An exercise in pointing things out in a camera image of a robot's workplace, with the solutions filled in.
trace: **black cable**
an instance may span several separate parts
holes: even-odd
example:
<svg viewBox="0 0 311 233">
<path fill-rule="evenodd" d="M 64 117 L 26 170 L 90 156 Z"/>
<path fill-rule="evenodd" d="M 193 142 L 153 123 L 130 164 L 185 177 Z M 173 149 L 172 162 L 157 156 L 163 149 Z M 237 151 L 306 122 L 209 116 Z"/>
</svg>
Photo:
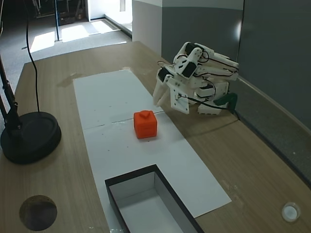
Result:
<svg viewBox="0 0 311 233">
<path fill-rule="evenodd" d="M 208 104 L 208 103 L 205 103 L 205 102 L 196 100 L 196 99 L 194 99 L 194 98 L 184 97 L 184 96 L 181 96 L 180 98 L 187 98 L 187 99 L 189 99 L 189 100 L 191 100 L 191 101 L 193 101 L 193 102 L 200 103 L 200 104 L 202 104 L 202 105 L 204 105 L 204 106 L 207 106 L 207 107 L 210 107 L 210 108 L 220 109 L 220 110 L 229 110 L 229 111 L 230 111 L 230 109 L 228 109 L 228 108 L 213 106 L 213 105 L 210 105 L 210 104 Z M 234 110 L 234 113 L 235 113 L 235 115 L 237 116 L 237 119 L 238 119 L 239 121 L 241 121 L 241 118 L 240 118 L 238 112 L 237 112 L 236 110 Z"/>
<path fill-rule="evenodd" d="M 177 59 L 179 59 L 180 57 L 188 57 L 188 56 L 187 56 L 187 55 L 181 54 L 181 55 L 179 55 L 179 56 L 177 57 Z"/>
<path fill-rule="evenodd" d="M 206 61 L 204 61 L 204 62 L 200 62 L 200 63 L 207 63 L 207 62 L 209 61 L 209 54 L 208 54 L 208 52 L 206 52 L 206 54 L 207 54 L 207 58 L 203 55 L 205 52 L 206 52 L 206 51 L 203 51 L 203 53 L 202 53 L 202 57 L 203 57 Z"/>
<path fill-rule="evenodd" d="M 223 63 L 223 62 L 214 60 L 214 59 L 212 59 L 212 58 L 210 58 L 210 60 L 211 60 L 211 61 L 214 61 L 214 62 L 217 62 L 217 63 L 221 63 L 221 64 L 223 64 L 223 65 L 226 65 L 226 66 L 228 66 L 228 67 L 234 68 L 234 69 L 236 69 L 237 71 L 239 71 L 239 68 L 236 68 L 236 67 L 234 67 L 234 66 L 231 66 L 231 65 L 228 65 L 228 64 L 226 64 L 226 63 Z"/>
<path fill-rule="evenodd" d="M 27 26 L 26 26 L 27 51 L 28 51 L 30 60 L 33 63 L 33 66 L 35 68 L 35 98 L 36 98 L 36 102 L 37 102 L 37 110 L 38 110 L 38 112 L 40 112 L 39 97 L 38 97 L 38 70 L 37 70 L 37 67 L 35 65 L 34 59 L 33 59 L 33 57 L 31 56 L 31 53 L 30 53 L 30 46 L 29 46 L 29 12 L 28 12 L 25 0 L 23 0 L 23 2 L 24 2 L 26 14 L 27 14 Z"/>
<path fill-rule="evenodd" d="M 228 71 L 231 72 L 230 75 L 225 75 L 225 74 L 213 74 L 213 73 L 207 72 L 207 73 L 202 73 L 202 74 L 194 75 L 194 77 L 201 77 L 201 76 L 207 75 L 207 74 L 214 75 L 214 76 L 220 76 L 220 77 L 231 77 L 232 75 L 235 74 L 234 72 L 232 72 L 232 71 L 230 71 L 230 70 L 228 70 Z"/>
</svg>

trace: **gray wall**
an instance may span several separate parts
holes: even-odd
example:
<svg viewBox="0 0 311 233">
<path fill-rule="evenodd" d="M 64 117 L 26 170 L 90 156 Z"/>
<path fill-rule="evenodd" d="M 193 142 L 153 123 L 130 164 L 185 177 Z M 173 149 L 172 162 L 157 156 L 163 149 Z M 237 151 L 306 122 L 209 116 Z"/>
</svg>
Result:
<svg viewBox="0 0 311 233">
<path fill-rule="evenodd" d="M 310 0 L 246 0 L 238 61 L 242 77 L 311 129 L 310 12 Z"/>
<path fill-rule="evenodd" d="M 161 55 L 162 7 L 133 1 L 133 41 L 141 41 Z"/>
<path fill-rule="evenodd" d="M 162 5 L 163 7 L 210 7 L 241 10 L 243 1 L 244 0 L 163 0 Z"/>
<path fill-rule="evenodd" d="M 236 60 L 241 20 L 242 10 L 163 7 L 162 57 L 172 62 L 181 46 L 190 41 Z"/>
</svg>

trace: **orange cube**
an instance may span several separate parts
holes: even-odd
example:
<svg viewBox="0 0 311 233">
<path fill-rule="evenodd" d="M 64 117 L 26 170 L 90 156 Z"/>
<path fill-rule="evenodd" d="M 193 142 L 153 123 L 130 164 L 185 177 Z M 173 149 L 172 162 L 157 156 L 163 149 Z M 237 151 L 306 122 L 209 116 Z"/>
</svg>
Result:
<svg viewBox="0 0 311 233">
<path fill-rule="evenodd" d="M 155 137 L 157 120 L 153 111 L 134 113 L 134 129 L 138 139 Z"/>
</svg>

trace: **green clamp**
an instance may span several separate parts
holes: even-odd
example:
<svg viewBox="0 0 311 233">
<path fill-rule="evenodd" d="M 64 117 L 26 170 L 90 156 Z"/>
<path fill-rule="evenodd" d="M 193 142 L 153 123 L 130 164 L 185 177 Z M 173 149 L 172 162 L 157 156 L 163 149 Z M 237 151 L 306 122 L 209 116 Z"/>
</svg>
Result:
<svg viewBox="0 0 311 233">
<path fill-rule="evenodd" d="M 220 99 L 214 100 L 214 103 L 217 106 L 221 106 L 221 105 L 228 103 L 228 110 L 232 114 L 234 114 L 234 112 L 235 112 L 237 102 L 238 102 L 238 95 L 235 93 L 226 94 L 225 96 L 221 97 Z"/>
</svg>

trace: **open box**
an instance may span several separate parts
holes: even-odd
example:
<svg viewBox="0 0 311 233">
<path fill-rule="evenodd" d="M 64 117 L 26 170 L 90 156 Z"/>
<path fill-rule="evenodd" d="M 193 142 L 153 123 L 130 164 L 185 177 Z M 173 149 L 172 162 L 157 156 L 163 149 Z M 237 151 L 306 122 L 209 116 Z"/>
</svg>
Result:
<svg viewBox="0 0 311 233">
<path fill-rule="evenodd" d="M 157 165 L 105 183 L 123 232 L 204 233 Z"/>
</svg>

